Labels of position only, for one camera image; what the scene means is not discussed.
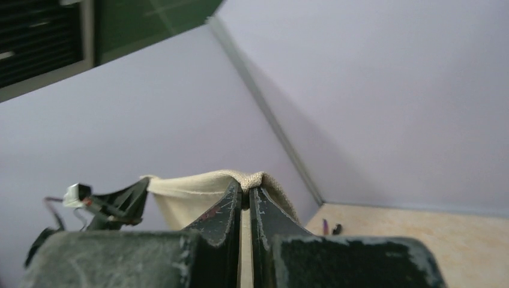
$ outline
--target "cable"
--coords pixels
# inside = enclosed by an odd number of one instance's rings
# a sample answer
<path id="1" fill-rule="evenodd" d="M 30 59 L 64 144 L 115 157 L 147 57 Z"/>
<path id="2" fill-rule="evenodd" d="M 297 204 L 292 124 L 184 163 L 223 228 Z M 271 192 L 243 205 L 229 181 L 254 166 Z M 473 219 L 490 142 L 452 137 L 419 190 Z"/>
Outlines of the cable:
<path id="1" fill-rule="evenodd" d="M 74 214 L 74 216 L 76 216 L 76 218 L 78 218 L 79 220 L 81 220 L 81 223 L 83 223 L 83 227 L 81 227 L 81 229 L 80 229 L 80 231 L 83 231 L 83 229 L 86 227 L 87 222 L 86 222 L 85 217 L 83 217 L 83 215 L 81 215 L 81 214 L 79 214 L 79 213 L 78 213 L 78 210 L 79 210 L 79 209 L 81 209 L 81 208 L 80 208 L 80 207 L 78 207 L 78 208 L 74 208 L 74 209 L 73 209 L 73 214 Z"/>
<path id="2" fill-rule="evenodd" d="M 45 197 L 43 199 L 43 202 L 46 206 L 46 208 L 51 212 L 53 217 L 55 218 L 56 225 L 58 226 L 58 230 L 65 230 L 64 220 L 62 217 L 60 217 L 60 214 L 56 211 L 55 207 L 51 205 L 50 202 L 63 202 L 64 199 L 62 198 L 55 198 L 55 197 Z"/>

